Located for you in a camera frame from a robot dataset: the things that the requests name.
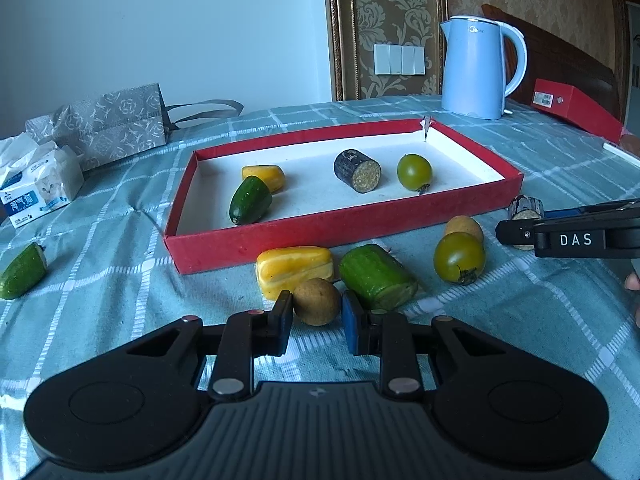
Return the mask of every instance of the green tomato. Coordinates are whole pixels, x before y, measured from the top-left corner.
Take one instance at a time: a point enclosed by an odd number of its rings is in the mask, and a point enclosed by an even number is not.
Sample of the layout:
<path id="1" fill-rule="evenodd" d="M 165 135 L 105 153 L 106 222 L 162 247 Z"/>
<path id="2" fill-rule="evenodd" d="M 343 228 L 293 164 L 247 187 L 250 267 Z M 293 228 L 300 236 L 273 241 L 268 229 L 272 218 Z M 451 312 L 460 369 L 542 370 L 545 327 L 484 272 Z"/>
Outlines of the green tomato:
<path id="1" fill-rule="evenodd" d="M 433 178 L 429 161 L 420 155 L 405 155 L 398 162 L 398 180 L 409 191 L 424 192 Z"/>
<path id="2" fill-rule="evenodd" d="M 446 282 L 469 285 L 484 270 L 484 247 L 469 233 L 457 232 L 439 241 L 433 253 L 433 267 Z"/>

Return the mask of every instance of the human hand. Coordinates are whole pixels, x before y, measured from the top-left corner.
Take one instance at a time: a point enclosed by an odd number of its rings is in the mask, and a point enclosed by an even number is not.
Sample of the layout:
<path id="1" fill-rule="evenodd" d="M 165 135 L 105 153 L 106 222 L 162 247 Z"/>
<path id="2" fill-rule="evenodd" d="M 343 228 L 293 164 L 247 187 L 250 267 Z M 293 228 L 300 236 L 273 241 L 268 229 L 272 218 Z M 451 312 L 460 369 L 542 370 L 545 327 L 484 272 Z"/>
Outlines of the human hand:
<path id="1" fill-rule="evenodd" d="M 635 272 L 626 277 L 625 288 L 627 290 L 640 290 L 640 278 Z M 636 325 L 640 327 L 640 306 L 636 309 Z"/>

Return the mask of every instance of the tissue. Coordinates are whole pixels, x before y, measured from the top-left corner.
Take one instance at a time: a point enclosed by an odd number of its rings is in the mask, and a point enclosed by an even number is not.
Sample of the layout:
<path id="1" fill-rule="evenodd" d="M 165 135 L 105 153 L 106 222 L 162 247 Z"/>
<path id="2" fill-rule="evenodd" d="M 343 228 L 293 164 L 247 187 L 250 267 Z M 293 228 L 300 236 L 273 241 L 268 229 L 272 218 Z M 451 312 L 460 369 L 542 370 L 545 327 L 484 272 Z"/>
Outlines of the tissue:
<path id="1" fill-rule="evenodd" d="M 26 134 L 0 140 L 0 202 L 14 227 L 71 202 L 84 184 L 76 154 Z"/>

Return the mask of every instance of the light switch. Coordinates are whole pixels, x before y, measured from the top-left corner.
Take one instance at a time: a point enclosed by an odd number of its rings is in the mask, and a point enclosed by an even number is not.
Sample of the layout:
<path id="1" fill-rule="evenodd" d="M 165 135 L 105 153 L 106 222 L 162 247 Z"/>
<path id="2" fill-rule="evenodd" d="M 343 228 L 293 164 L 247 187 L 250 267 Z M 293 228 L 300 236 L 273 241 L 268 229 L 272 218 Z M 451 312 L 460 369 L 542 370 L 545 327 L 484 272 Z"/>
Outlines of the light switch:
<path id="1" fill-rule="evenodd" d="M 414 48 L 412 46 L 402 46 L 402 74 L 414 74 Z"/>
<path id="2" fill-rule="evenodd" d="M 414 74 L 424 74 L 424 47 L 414 46 Z"/>
<path id="3" fill-rule="evenodd" d="M 389 45 L 389 65 L 392 74 L 402 73 L 402 46 Z"/>
<path id="4" fill-rule="evenodd" d="M 388 44 L 375 44 L 373 46 L 373 72 L 376 74 L 391 74 Z"/>

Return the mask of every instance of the cucumber piece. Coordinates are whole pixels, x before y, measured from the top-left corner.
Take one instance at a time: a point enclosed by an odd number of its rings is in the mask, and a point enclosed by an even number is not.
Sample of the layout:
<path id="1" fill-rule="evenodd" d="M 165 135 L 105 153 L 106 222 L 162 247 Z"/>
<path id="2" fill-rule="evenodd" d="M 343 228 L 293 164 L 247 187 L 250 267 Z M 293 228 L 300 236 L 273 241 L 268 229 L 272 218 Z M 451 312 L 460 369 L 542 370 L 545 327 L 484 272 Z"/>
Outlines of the cucumber piece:
<path id="1" fill-rule="evenodd" d="M 417 280 L 376 244 L 353 248 L 340 261 L 340 278 L 369 310 L 393 310 L 418 290 Z"/>
<path id="2" fill-rule="evenodd" d="M 272 201 L 267 185 L 250 175 L 242 181 L 231 199 L 229 218 L 235 225 L 252 224 L 264 216 Z"/>
<path id="3" fill-rule="evenodd" d="M 0 298 L 14 300 L 31 290 L 47 273 L 47 260 L 36 242 L 27 245 L 0 274 Z"/>

